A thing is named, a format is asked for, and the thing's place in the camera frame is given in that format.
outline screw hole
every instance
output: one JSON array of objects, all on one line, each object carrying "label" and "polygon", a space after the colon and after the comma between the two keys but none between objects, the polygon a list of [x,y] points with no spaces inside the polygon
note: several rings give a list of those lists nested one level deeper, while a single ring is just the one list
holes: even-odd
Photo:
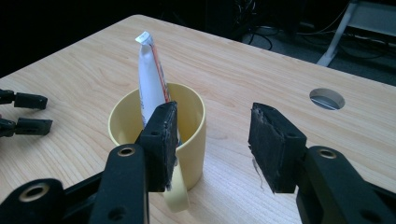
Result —
[{"label": "screw hole", "polygon": [[125,147],[119,151],[119,156],[128,157],[128,156],[134,155],[135,152],[136,152],[136,149],[134,149],[133,147]]},{"label": "screw hole", "polygon": [[330,151],[329,149],[324,149],[324,148],[319,149],[318,153],[319,153],[319,155],[321,157],[324,157],[326,159],[335,159],[335,158],[337,158],[337,155],[334,152]]},{"label": "screw hole", "polygon": [[50,190],[50,186],[45,183],[38,183],[33,185],[20,195],[20,201],[29,203],[43,197]]}]

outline floor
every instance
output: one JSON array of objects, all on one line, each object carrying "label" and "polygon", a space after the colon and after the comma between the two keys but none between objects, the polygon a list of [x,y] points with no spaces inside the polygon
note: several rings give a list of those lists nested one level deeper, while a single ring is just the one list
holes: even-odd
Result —
[{"label": "floor", "polygon": [[[316,63],[327,50],[333,32],[301,32],[294,37],[271,26],[245,34],[242,42],[261,49]],[[346,30],[330,68],[396,86],[396,46],[387,36]]]}]

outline cup rim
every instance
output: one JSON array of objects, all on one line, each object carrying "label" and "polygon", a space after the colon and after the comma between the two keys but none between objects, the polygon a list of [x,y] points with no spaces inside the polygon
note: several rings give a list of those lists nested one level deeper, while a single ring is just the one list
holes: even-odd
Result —
[{"label": "cup rim", "polygon": [[[190,91],[192,91],[193,93],[195,93],[195,95],[198,96],[198,99],[200,100],[201,105],[202,105],[202,109],[203,109],[203,114],[202,114],[201,122],[200,122],[198,128],[196,129],[196,131],[194,132],[194,134],[189,138],[189,140],[187,140],[187,141],[184,142],[181,146],[179,146],[179,147],[176,148],[176,150],[178,150],[178,149],[182,149],[183,146],[186,146],[187,143],[189,143],[189,142],[193,139],[193,137],[194,137],[195,135],[198,134],[198,131],[200,131],[201,129],[203,129],[204,124],[205,124],[205,120],[206,120],[206,108],[205,108],[204,100],[202,99],[201,95],[198,94],[198,92],[195,91],[193,88],[191,88],[191,87],[189,87],[189,86],[187,86],[187,85],[184,85],[184,84],[181,84],[181,83],[175,83],[175,82],[167,82],[166,84],[167,84],[167,85],[170,84],[170,85],[181,86],[181,87],[186,88],[186,89],[189,89]],[[117,101],[117,103],[114,105],[114,107],[113,107],[113,109],[111,110],[111,113],[110,113],[110,115],[109,115],[109,117],[108,117],[108,119],[107,119],[107,132],[108,132],[108,134],[110,135],[111,141],[112,141],[116,146],[119,146],[120,143],[114,138],[114,136],[113,136],[113,134],[112,134],[112,132],[111,132],[111,125],[110,125],[111,118],[113,117],[113,114],[115,113],[115,109],[116,109],[117,106],[120,104],[120,102],[122,102],[125,98],[127,98],[129,95],[131,95],[132,93],[134,93],[134,92],[136,92],[136,91],[139,91],[139,88],[136,88],[136,89],[134,89],[134,90],[128,92],[128,93],[125,94],[119,101]]]}]

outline cable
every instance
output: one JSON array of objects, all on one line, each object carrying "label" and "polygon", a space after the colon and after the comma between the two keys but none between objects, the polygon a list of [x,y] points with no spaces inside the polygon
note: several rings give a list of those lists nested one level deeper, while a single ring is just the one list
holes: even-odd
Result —
[{"label": "cable", "polygon": [[265,36],[272,36],[272,35],[277,35],[279,34],[279,28],[271,27],[271,26],[256,26],[256,31],[257,29],[267,29],[267,30],[275,30],[273,34],[265,35]]},{"label": "cable", "polygon": [[324,36],[324,37],[326,37],[326,43],[318,43],[318,42],[314,42],[314,41],[308,39],[309,36],[312,36],[312,35],[302,35],[301,38],[310,44],[319,45],[319,46],[328,46],[328,45],[330,45],[330,43],[332,41],[332,39],[330,37]]},{"label": "cable", "polygon": [[324,29],[314,32],[314,33],[297,33],[297,35],[318,35],[318,34],[324,34],[327,32],[324,32],[325,30],[329,29],[336,21],[338,21],[338,19],[340,19],[340,17],[346,12],[347,7],[349,6],[350,1],[346,4],[346,6],[344,7],[344,9],[341,11],[341,13],[337,16],[337,18],[335,18],[335,20],[330,23],[330,25],[326,26]]},{"label": "cable", "polygon": [[234,1],[234,5],[237,7],[234,19],[234,26],[236,24],[241,24],[248,20],[248,16],[253,14],[253,10],[256,8],[256,1]]},{"label": "cable", "polygon": [[257,32],[250,32],[250,34],[251,34],[251,38],[250,38],[250,40],[248,42],[249,45],[251,44],[251,42],[253,42],[254,36],[258,35],[258,36],[264,38],[268,42],[270,47],[267,50],[271,50],[272,49],[273,44],[272,44],[271,40],[268,37],[266,37],[265,35],[259,34]]},{"label": "cable", "polygon": [[343,44],[340,43],[339,44],[339,49],[341,49],[346,55],[348,55],[350,57],[353,57],[353,58],[356,58],[356,59],[371,60],[371,59],[377,59],[377,58],[383,57],[383,56],[385,56],[386,54],[389,53],[389,43],[388,42],[382,42],[382,44],[384,46],[381,46],[381,48],[379,48],[378,46],[375,46],[375,45],[379,44],[378,42],[376,42],[378,40],[376,40],[374,42],[373,39],[363,39],[362,40],[362,39],[358,39],[354,35],[346,35],[346,36],[352,37],[353,38],[352,40],[355,41],[361,48],[365,48],[365,49],[368,49],[368,50],[374,50],[374,51],[379,53],[379,54],[377,54],[375,56],[370,56],[370,57],[357,56],[357,55],[354,55],[354,54],[348,52],[346,50],[346,47],[343,47]]}]

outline light wood grain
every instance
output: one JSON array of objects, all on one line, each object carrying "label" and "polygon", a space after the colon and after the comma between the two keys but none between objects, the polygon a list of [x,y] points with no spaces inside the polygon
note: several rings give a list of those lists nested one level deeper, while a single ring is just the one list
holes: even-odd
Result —
[{"label": "light wood grain", "polygon": [[[214,35],[132,16],[0,79],[0,89],[42,94],[43,111],[0,105],[4,119],[53,119],[47,136],[0,139],[0,200],[18,186],[54,177],[70,187],[102,171],[114,147],[107,119],[137,88],[143,31],[154,37],[165,78],[197,90],[207,109],[204,175],[177,214],[150,193],[152,223],[301,223],[295,194],[274,195],[248,149],[253,102],[277,108],[308,146],[344,153],[364,179],[396,191],[396,88]],[[316,88],[339,92],[341,110],[319,108]]]}]

